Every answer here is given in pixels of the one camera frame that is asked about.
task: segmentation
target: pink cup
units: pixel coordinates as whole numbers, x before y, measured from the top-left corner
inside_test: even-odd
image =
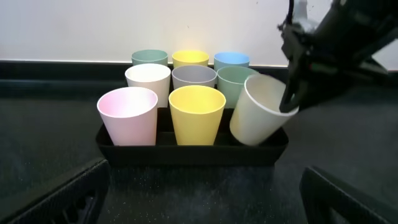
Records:
[[[142,87],[125,87],[103,95],[97,109],[115,146],[156,144],[157,95]]]

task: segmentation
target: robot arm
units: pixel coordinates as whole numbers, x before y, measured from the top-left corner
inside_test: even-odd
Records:
[[[321,103],[355,83],[387,80],[371,56],[398,37],[397,0],[334,0],[320,24],[307,19],[306,0],[289,3],[278,27],[289,60],[281,112]]]

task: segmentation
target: yellow cup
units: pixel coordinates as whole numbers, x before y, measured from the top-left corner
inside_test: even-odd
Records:
[[[225,96],[208,86],[184,86],[169,96],[178,145],[213,145],[226,103]]]
[[[184,65],[207,66],[209,55],[199,50],[180,50],[173,54],[173,66],[178,68]]]

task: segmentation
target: table surface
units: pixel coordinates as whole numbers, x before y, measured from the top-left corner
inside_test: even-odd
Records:
[[[0,199],[102,156],[98,98],[0,94]],[[98,223],[306,223],[311,165],[398,209],[397,111],[398,90],[355,88],[292,118],[275,167],[112,169]]]

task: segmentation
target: cup rim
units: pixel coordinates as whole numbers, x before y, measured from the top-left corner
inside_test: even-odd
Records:
[[[201,60],[201,61],[197,61],[197,62],[187,62],[186,60],[178,60],[178,59],[175,58],[175,54],[183,53],[183,52],[191,52],[191,53],[201,53],[201,54],[205,54],[206,57],[207,57],[207,59]],[[179,61],[179,62],[183,62],[183,63],[200,63],[200,62],[206,62],[207,60],[209,60],[209,59],[210,59],[210,56],[208,55],[208,53],[206,53],[206,52],[204,52],[204,51],[201,51],[201,50],[178,50],[178,51],[176,51],[176,52],[173,53],[172,58],[173,58],[173,60],[176,60],[176,61]]]
[[[128,73],[128,71],[130,71],[130,70],[134,70],[134,69],[136,69],[137,67],[144,67],[144,66],[156,66],[156,67],[165,67],[165,68],[167,68],[168,69],[168,75],[166,75],[165,77],[162,77],[162,78],[160,78],[160,79],[156,79],[156,80],[151,80],[151,81],[146,81],[146,82],[144,82],[144,81],[137,81],[137,80],[133,80],[132,78],[130,78],[130,77],[128,77],[128,75],[127,75],[127,73]],[[135,66],[131,66],[131,67],[129,67],[125,72],[124,72],[124,76],[126,77],[126,79],[128,79],[128,80],[130,80],[130,81],[133,81],[133,82],[139,82],[139,83],[152,83],[152,82],[158,82],[158,81],[161,81],[161,80],[164,80],[164,79],[166,79],[166,78],[168,78],[169,76],[170,76],[170,74],[172,73],[172,71],[171,71],[171,69],[168,67],[168,66],[165,66],[165,65],[161,65],[161,64],[156,64],[156,63],[145,63],[145,64],[140,64],[140,65],[135,65]]]
[[[102,112],[102,110],[100,109],[100,102],[101,102],[101,100],[102,100],[106,95],[108,95],[108,94],[111,94],[111,93],[113,93],[113,92],[115,92],[115,91],[121,91],[121,90],[126,89],[126,88],[135,88],[135,89],[140,88],[140,89],[143,89],[143,90],[145,90],[145,91],[149,91],[149,92],[153,93],[153,94],[156,96],[156,100],[155,100],[154,105],[151,106],[148,110],[145,110],[144,112],[139,113],[139,114],[135,114],[135,115],[133,115],[133,116],[112,116],[112,115],[110,115],[110,114],[107,114],[107,113]],[[112,90],[112,91],[109,91],[109,92],[105,93],[103,96],[101,96],[101,98],[97,101],[97,110],[99,111],[99,113],[101,113],[101,114],[103,114],[103,115],[105,115],[105,116],[107,116],[107,117],[110,117],[110,118],[134,118],[134,117],[141,116],[141,115],[143,115],[143,114],[145,114],[145,113],[148,113],[149,111],[153,110],[155,107],[157,107],[158,100],[159,100],[159,98],[157,97],[157,94],[156,94],[154,91],[152,91],[152,90],[150,90],[150,89],[148,89],[148,88],[138,87],[138,86],[128,86],[128,87],[117,88],[117,89]]]
[[[288,112],[288,113],[277,112],[277,111],[274,111],[274,110],[271,110],[271,109],[265,107],[264,105],[260,104],[256,99],[254,99],[254,97],[249,93],[246,84],[247,84],[247,82],[248,82],[248,80],[249,80],[250,78],[253,78],[253,77],[261,77],[261,76],[263,76],[263,75],[265,75],[265,74],[254,74],[254,75],[250,75],[250,76],[248,76],[248,78],[246,79],[246,81],[244,81],[244,91],[246,91],[246,94],[248,94],[250,100],[251,100],[254,104],[256,104],[258,107],[260,107],[261,109],[263,109],[263,110],[265,110],[265,111],[267,111],[267,112],[269,112],[269,113],[272,113],[272,114],[274,114],[274,115],[277,115],[277,116],[293,116],[293,115],[295,115],[297,112],[299,112],[299,107],[296,107],[295,109],[293,109],[291,112]]]
[[[213,111],[209,111],[209,112],[206,112],[206,113],[192,113],[192,112],[189,112],[189,111],[181,110],[180,108],[176,107],[176,106],[172,103],[171,97],[172,97],[173,93],[175,93],[177,90],[181,90],[181,89],[183,89],[183,88],[193,88],[193,87],[209,88],[209,89],[212,89],[212,90],[216,91],[217,93],[219,93],[219,94],[223,97],[223,99],[224,99],[223,104],[222,104],[219,108],[217,108],[217,109],[215,109],[215,110],[213,110]],[[178,88],[178,89],[173,90],[173,92],[171,92],[170,95],[169,95],[169,103],[170,103],[170,107],[172,106],[172,107],[174,107],[175,109],[177,109],[177,110],[179,110],[179,111],[181,111],[181,112],[183,112],[183,113],[202,115],[202,114],[211,114],[211,113],[214,113],[214,112],[219,111],[220,109],[224,108],[224,107],[225,107],[225,103],[226,103],[226,98],[225,98],[225,96],[224,96],[224,94],[223,94],[222,92],[220,92],[219,90],[216,90],[216,89],[214,89],[214,88],[212,88],[212,87],[202,86],[202,85],[189,85],[189,86],[183,86],[183,87],[180,87],[180,88]]]
[[[247,58],[247,61],[245,60],[244,62],[240,62],[240,63],[223,62],[222,60],[217,58],[217,56],[220,56],[221,54],[236,54],[236,55],[245,56]],[[219,61],[219,62],[228,63],[230,65],[240,65],[240,64],[244,64],[244,63],[249,63],[250,62],[249,56],[244,54],[244,53],[241,53],[241,52],[219,52],[219,53],[214,55],[214,59]]]
[[[165,53],[165,54],[166,54],[166,57],[163,57],[163,58],[160,58],[160,59],[156,59],[156,60],[141,60],[141,59],[134,58],[134,56],[133,56],[134,54],[139,53],[139,52],[143,52],[143,51],[147,51],[147,50],[150,50],[150,51],[153,51],[153,50],[160,51],[160,52],[162,52],[162,53]],[[134,53],[131,54],[131,60],[136,60],[136,61],[139,61],[139,62],[155,62],[155,61],[159,61],[159,60],[164,60],[164,59],[166,59],[167,57],[169,57],[169,55],[167,54],[166,51],[164,51],[164,50],[157,50],[157,49],[138,50],[138,51],[136,51],[136,52],[134,52]]]
[[[203,68],[210,69],[211,71],[213,71],[214,74],[215,74],[215,76],[214,76],[214,78],[212,78],[211,80],[207,80],[207,81],[203,81],[203,82],[190,82],[190,81],[182,80],[181,78],[178,78],[178,77],[176,77],[176,76],[174,75],[174,71],[175,71],[176,69],[179,69],[179,68],[182,68],[182,67],[203,67]],[[214,79],[217,78],[217,73],[216,73],[216,71],[214,71],[213,69],[211,69],[211,68],[209,68],[209,67],[207,67],[207,66],[202,66],[202,65],[183,65],[183,66],[179,66],[178,68],[173,69],[173,70],[172,70],[172,76],[173,76],[173,78],[175,78],[175,79],[177,79],[178,81],[181,81],[181,82],[186,82],[186,83],[197,83],[197,84],[199,84],[199,83],[206,83],[206,82],[211,82],[211,81],[213,81]]]
[[[247,68],[247,67],[243,67],[243,66],[227,66],[227,67],[223,67],[223,68],[220,68],[219,70],[217,70],[217,77],[220,78],[220,79],[222,79],[222,80],[224,80],[224,81],[226,81],[226,82],[232,83],[232,84],[244,85],[246,81],[244,81],[243,83],[231,82],[231,81],[226,80],[225,78],[223,78],[223,77],[221,77],[221,76],[219,75],[218,72],[219,72],[220,70],[222,70],[222,69],[224,69],[224,68],[231,68],[231,67],[246,68],[246,69],[250,69],[250,70],[255,71],[254,69]]]

